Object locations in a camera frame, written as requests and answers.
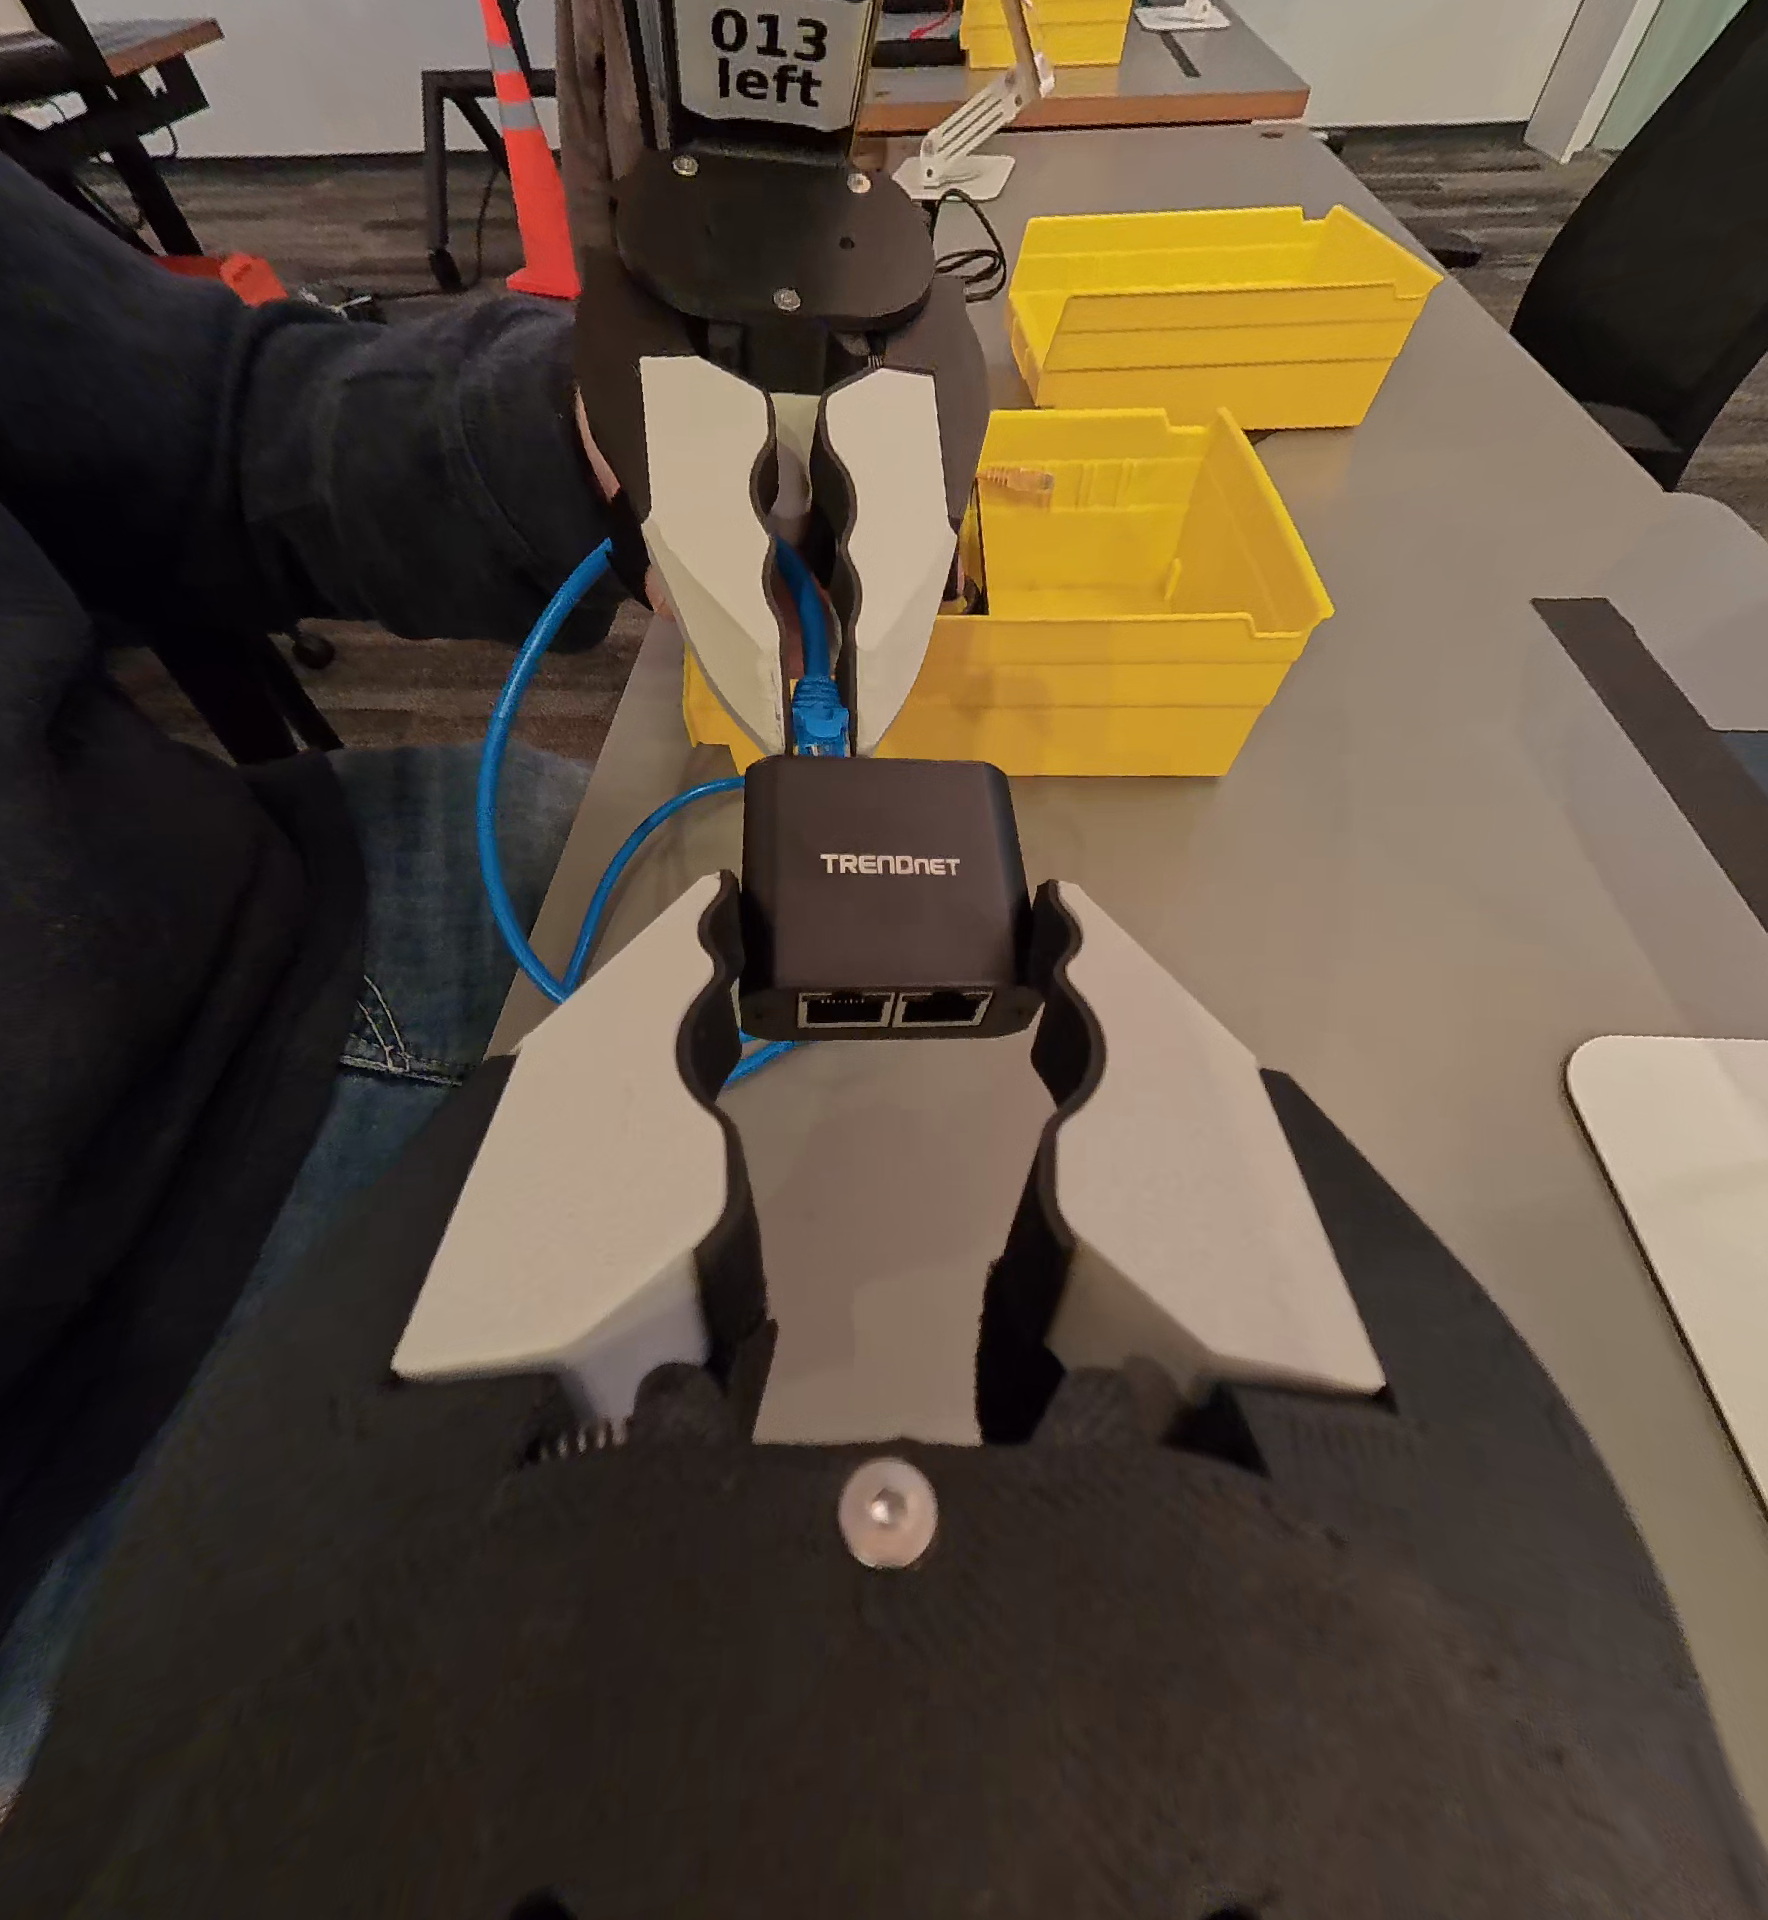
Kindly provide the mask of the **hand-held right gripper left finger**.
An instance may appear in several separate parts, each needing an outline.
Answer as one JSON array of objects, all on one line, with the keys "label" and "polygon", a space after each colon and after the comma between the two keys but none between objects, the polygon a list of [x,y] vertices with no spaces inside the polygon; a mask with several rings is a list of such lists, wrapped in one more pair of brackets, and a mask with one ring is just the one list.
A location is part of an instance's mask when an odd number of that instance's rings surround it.
[{"label": "hand-held right gripper left finger", "polygon": [[552,1375],[583,1424],[665,1364],[755,1421],[775,1356],[740,1131],[737,883],[691,883],[519,1042],[391,1353],[407,1382]]}]

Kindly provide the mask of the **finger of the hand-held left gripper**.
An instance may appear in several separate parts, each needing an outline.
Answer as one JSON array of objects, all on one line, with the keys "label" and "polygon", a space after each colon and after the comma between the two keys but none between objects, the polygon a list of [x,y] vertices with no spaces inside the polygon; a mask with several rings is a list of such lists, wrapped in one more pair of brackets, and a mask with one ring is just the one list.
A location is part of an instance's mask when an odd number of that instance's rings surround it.
[{"label": "finger of the hand-held left gripper", "polygon": [[637,376],[648,553],[720,701],[764,753],[782,753],[782,629],[760,492],[776,445],[772,397],[692,354],[648,354]]},{"label": "finger of the hand-held left gripper", "polygon": [[873,748],[922,671],[958,553],[929,373],[876,367],[823,397],[812,498],[852,742]]}]

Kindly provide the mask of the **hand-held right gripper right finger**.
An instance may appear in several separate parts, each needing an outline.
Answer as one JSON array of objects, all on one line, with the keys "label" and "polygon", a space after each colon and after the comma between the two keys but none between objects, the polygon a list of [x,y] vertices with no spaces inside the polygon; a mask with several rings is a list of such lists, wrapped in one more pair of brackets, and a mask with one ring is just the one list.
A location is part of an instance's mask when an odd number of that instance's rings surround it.
[{"label": "hand-held right gripper right finger", "polygon": [[1386,1366],[1256,1057],[1083,887],[1046,881],[1032,1069],[1054,1100],[984,1291],[975,1423],[1028,1439],[1079,1370],[1371,1401]]}]

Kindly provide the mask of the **small yellow bin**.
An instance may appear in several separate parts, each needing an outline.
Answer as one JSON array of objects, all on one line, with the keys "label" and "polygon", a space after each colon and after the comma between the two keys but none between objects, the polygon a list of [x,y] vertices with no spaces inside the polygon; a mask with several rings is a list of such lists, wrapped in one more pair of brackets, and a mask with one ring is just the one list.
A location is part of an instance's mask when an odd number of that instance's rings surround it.
[{"label": "small yellow bin", "polygon": [[876,753],[1012,777],[1217,777],[1329,620],[1254,443],[1218,411],[992,411],[943,611]]},{"label": "small yellow bin", "polygon": [[1020,62],[1006,14],[1022,14],[1030,46],[1056,67],[1114,67],[1122,57],[1132,2],[961,2],[959,39],[970,69]]}]

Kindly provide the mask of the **black network switch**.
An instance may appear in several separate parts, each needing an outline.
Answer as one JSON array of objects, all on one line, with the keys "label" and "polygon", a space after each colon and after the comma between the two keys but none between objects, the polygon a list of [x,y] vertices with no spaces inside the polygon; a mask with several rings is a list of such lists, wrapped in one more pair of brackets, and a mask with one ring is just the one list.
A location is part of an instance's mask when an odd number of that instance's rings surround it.
[{"label": "black network switch", "polygon": [[1010,1036],[1040,1010],[1010,782],[974,758],[744,776],[737,1017],[760,1040]]}]

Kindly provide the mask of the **person's left forearm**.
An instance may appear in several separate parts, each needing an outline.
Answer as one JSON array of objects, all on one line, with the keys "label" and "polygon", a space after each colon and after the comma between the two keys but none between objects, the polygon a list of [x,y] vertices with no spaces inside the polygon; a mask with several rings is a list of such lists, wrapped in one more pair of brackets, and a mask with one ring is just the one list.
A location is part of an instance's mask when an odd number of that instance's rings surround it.
[{"label": "person's left forearm", "polygon": [[213,347],[206,495],[174,561],[199,611],[522,641],[608,539],[575,402],[575,313],[489,294],[405,324],[245,305],[156,275],[172,347]]}]

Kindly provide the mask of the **orange traffic cone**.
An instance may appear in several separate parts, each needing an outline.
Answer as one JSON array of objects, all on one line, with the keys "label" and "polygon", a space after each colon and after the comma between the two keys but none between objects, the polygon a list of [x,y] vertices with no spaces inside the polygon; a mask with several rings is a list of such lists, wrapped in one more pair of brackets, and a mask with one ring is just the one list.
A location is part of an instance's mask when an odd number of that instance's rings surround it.
[{"label": "orange traffic cone", "polygon": [[531,297],[575,301],[581,275],[575,261],[561,169],[536,108],[531,75],[500,2],[479,2],[498,95],[498,126],[506,146],[523,265],[508,289]]}]

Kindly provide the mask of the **wide shallow yellow bin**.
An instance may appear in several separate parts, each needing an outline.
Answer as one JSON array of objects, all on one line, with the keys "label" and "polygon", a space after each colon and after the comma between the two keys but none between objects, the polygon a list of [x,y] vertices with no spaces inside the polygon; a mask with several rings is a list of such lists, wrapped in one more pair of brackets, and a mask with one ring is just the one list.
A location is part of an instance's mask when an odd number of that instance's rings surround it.
[{"label": "wide shallow yellow bin", "polygon": [[1052,216],[1026,223],[1006,330],[1040,409],[1355,428],[1442,281],[1348,208]]}]

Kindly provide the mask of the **wooden top desk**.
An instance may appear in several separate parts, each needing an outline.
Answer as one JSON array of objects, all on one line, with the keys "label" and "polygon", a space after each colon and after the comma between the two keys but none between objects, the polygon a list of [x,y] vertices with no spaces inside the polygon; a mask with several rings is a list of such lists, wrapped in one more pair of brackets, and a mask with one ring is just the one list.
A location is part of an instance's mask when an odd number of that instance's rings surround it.
[{"label": "wooden top desk", "polygon": [[[1132,17],[1114,64],[1059,67],[1056,90],[1020,112],[1012,132],[1302,119],[1308,84],[1228,4],[1221,8],[1228,25],[1186,33]],[[922,136],[991,79],[966,64],[873,69],[858,132]]]}]

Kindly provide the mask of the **red tool bag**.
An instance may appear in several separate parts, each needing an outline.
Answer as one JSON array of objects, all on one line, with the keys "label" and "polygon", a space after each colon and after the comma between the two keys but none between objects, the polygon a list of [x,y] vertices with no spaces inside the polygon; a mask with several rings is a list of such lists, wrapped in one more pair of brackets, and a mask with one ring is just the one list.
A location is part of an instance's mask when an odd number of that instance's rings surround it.
[{"label": "red tool bag", "polygon": [[251,253],[221,255],[156,255],[155,265],[179,281],[219,282],[251,306],[278,303],[289,297],[273,267]]}]

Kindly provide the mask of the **dark wooden bench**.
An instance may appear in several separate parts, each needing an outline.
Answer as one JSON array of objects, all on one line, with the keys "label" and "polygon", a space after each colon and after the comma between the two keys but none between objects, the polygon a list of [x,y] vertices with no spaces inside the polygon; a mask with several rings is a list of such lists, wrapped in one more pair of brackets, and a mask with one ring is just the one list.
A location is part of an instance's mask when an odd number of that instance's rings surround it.
[{"label": "dark wooden bench", "polygon": [[223,36],[201,14],[0,2],[0,155],[137,253],[199,259],[146,140],[206,110],[191,57]]}]

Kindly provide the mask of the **black office chair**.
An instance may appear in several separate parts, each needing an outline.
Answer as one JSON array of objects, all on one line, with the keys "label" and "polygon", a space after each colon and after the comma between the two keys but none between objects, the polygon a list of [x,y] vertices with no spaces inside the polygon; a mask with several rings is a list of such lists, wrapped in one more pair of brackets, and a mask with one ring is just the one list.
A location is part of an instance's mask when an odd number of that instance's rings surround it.
[{"label": "black office chair", "polygon": [[1515,343],[1664,491],[1768,352],[1768,2],[1725,25],[1531,275]]}]

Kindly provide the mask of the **black metal frame table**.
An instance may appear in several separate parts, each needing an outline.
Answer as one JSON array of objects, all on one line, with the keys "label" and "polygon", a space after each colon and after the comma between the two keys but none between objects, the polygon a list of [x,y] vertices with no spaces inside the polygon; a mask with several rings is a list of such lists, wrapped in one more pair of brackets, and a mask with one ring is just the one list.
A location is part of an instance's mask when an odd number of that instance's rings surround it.
[{"label": "black metal frame table", "polygon": [[[426,69],[420,75],[422,186],[426,259],[442,292],[473,290],[484,277],[486,226],[498,185],[508,179],[503,134],[486,112],[498,104],[498,73],[486,67]],[[486,170],[470,223],[470,265],[453,253],[450,144],[447,114],[455,112],[482,148]]]}]

